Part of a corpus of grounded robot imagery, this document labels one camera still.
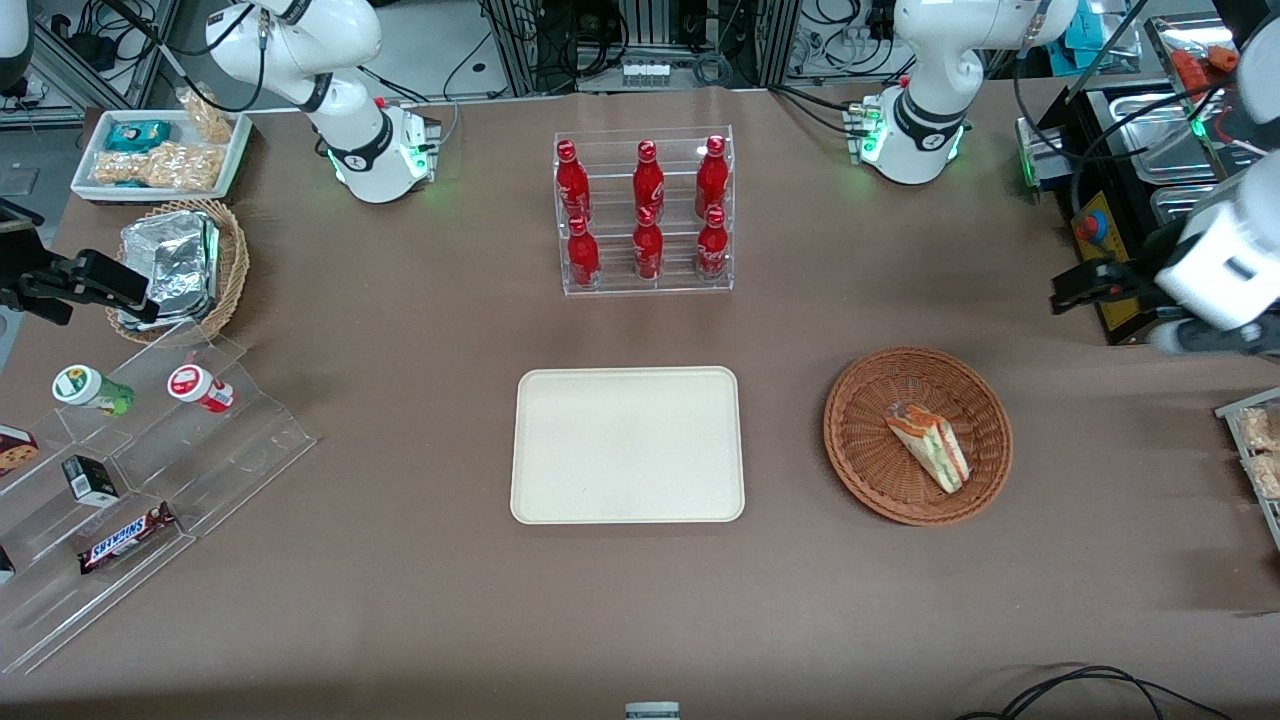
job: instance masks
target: red label bottle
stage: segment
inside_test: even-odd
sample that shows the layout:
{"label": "red label bottle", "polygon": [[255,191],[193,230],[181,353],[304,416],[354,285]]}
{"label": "red label bottle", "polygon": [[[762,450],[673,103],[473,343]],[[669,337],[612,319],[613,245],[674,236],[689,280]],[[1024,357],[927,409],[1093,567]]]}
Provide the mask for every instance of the red label bottle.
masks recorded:
{"label": "red label bottle", "polygon": [[577,160],[577,147],[572,140],[556,143],[556,190],[568,215],[580,214],[591,219],[591,188],[586,182],[586,168]]}
{"label": "red label bottle", "polygon": [[586,218],[581,213],[568,219],[568,268],[573,283],[595,290],[600,286],[600,247],[586,232]]}
{"label": "red label bottle", "polygon": [[707,209],[724,202],[724,188],[728,186],[728,163],[724,161],[724,137],[713,135],[707,138],[707,155],[698,167],[698,196],[694,211],[699,218],[707,217]]}
{"label": "red label bottle", "polygon": [[655,281],[662,275],[662,231],[652,208],[636,208],[636,231],[631,241],[636,251],[636,274],[643,281]]}
{"label": "red label bottle", "polygon": [[662,168],[658,167],[658,145],[652,140],[641,140],[636,149],[640,161],[631,186],[635,190],[636,208],[650,208],[654,215],[662,217],[663,202],[663,177]]}
{"label": "red label bottle", "polygon": [[728,232],[724,231],[724,209],[712,205],[707,209],[707,227],[698,233],[698,259],[694,270],[699,279],[710,282],[724,274],[724,255],[728,252]]}

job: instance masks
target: wrapped sandwich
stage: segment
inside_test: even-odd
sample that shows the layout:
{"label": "wrapped sandwich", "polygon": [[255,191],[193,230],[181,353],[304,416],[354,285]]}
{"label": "wrapped sandwich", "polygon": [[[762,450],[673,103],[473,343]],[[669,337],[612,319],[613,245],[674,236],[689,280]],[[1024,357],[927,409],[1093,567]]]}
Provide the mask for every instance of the wrapped sandwich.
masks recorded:
{"label": "wrapped sandwich", "polygon": [[945,492],[959,491],[969,479],[969,464],[946,418],[911,402],[895,402],[884,423]]}

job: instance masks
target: round wicker basket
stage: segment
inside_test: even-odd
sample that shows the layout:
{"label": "round wicker basket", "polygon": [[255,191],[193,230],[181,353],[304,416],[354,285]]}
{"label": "round wicker basket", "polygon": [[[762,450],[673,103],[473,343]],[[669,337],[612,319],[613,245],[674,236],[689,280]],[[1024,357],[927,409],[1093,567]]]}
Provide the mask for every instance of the round wicker basket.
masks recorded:
{"label": "round wicker basket", "polygon": [[[218,306],[200,322],[200,329],[212,337],[227,325],[239,305],[241,292],[244,290],[244,277],[248,274],[248,245],[244,242],[244,231],[236,222],[236,215],[225,205],[216,200],[177,200],[165,202],[155,208],[147,217],[163,215],[178,210],[204,210],[218,224]],[[116,260],[124,260],[124,246],[115,252]],[[160,338],[169,328],[156,328],[140,333],[131,332],[120,324],[116,311],[108,307],[106,319],[115,328],[120,337],[133,342],[150,345]]]}
{"label": "round wicker basket", "polygon": [[[970,468],[959,492],[942,492],[884,424],[884,410],[900,400],[951,421]],[[960,360],[925,347],[890,347],[845,368],[827,396],[823,439],[845,487],[909,525],[977,515],[1005,487],[1012,464],[1012,430],[996,393]]]}

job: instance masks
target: acrylic bottle rack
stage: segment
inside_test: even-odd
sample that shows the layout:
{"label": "acrylic bottle rack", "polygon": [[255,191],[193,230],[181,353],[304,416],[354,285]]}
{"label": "acrylic bottle rack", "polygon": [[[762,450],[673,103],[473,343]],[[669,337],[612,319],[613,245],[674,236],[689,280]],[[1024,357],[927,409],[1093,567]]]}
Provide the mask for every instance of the acrylic bottle rack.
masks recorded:
{"label": "acrylic bottle rack", "polygon": [[[724,273],[712,282],[694,273],[698,256],[698,233],[703,220],[694,211],[698,168],[707,152],[707,138],[722,135],[726,140],[724,161],[728,164],[728,186],[724,188],[724,229],[728,251]],[[577,158],[586,169],[591,188],[591,223],[589,229],[600,249],[600,284],[584,288],[573,282],[568,263],[568,217],[556,190],[556,145],[552,145],[552,202],[556,206],[557,241],[561,255],[561,284],[567,296],[640,295],[649,292],[724,292],[733,288],[733,224],[735,143],[732,126],[708,126],[662,129],[622,129],[603,132],[559,132],[556,142],[572,140]],[[658,164],[664,173],[666,202],[658,223],[663,234],[662,275],[641,279],[635,272],[631,233],[636,228],[635,197],[631,178],[636,169],[636,146],[652,140],[658,146]]]}
{"label": "acrylic bottle rack", "polygon": [[[40,454],[0,478],[0,547],[15,569],[0,584],[0,669],[33,670],[315,445],[253,383],[242,355],[221,336],[177,325],[108,373],[134,389],[128,413],[64,406],[29,428]],[[187,363],[234,388],[229,410],[212,414],[169,396],[169,374]],[[77,503],[61,469],[72,455],[101,461],[120,498],[102,509]],[[81,574],[78,553],[160,502],[175,524]]]}

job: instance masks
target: brown paper tablecloth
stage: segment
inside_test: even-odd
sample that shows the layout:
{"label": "brown paper tablecloth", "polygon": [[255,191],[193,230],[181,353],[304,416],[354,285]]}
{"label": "brown paper tablecloth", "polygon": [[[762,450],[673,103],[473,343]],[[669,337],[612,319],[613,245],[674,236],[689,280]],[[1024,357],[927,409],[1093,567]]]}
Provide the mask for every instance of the brown paper tablecloth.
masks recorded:
{"label": "brown paper tablecloth", "polygon": [[[1060,86],[1028,85],[1036,108]],[[323,439],[35,674],[0,678],[0,714],[598,720],[669,698],[690,720],[947,719],[1088,661],[1275,717],[1276,550],[1211,410],[1280,375],[1108,348],[1092,310],[1051,316],[1074,256],[1053,204],[1019,187],[1015,114],[988,83],[959,159],[901,187],[765,92],[466,106],[440,182],[385,206],[334,182],[303,117],[256,117],[234,206],[252,270],[227,334]],[[737,288],[564,299],[552,135],[722,123]],[[73,199],[56,249],[111,249],[142,213]],[[831,382],[896,343],[952,352],[1009,410],[1012,474],[972,521],[882,520],[827,462]],[[96,307],[28,319],[4,421],[51,410],[63,365],[134,350]],[[739,378],[741,519],[512,519],[524,373],[700,364]],[[1148,716],[1096,684],[1037,717]]]}

